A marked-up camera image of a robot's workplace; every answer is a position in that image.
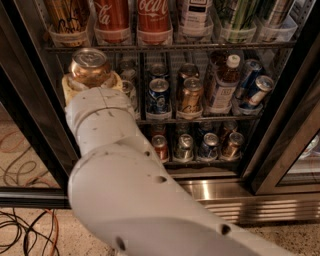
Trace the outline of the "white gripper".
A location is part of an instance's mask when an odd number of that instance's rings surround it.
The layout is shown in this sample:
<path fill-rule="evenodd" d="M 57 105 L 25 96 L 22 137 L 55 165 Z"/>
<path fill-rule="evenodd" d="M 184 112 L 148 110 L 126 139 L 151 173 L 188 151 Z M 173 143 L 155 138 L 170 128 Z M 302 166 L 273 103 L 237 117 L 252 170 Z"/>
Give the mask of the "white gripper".
<path fill-rule="evenodd" d="M 135 117 L 131 100 L 119 91 L 122 90 L 123 83 L 115 71 L 110 72 L 109 78 L 102 83 L 102 88 L 87 90 L 86 85 L 75 81 L 69 74 L 63 76 L 62 87 L 67 105 L 66 120 L 69 125 L 79 125 L 90 114 L 104 109 L 123 110 Z"/>

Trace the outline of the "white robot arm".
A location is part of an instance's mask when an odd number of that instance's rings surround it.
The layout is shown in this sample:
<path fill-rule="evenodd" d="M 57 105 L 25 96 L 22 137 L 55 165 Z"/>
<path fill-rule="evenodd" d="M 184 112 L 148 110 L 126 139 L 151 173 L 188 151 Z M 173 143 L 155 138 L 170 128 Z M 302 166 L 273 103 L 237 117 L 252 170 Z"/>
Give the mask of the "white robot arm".
<path fill-rule="evenodd" d="M 209 212 L 170 177 L 120 82 L 87 88 L 62 79 L 81 152 L 68 182 L 78 220 L 121 256 L 293 256 Z"/>

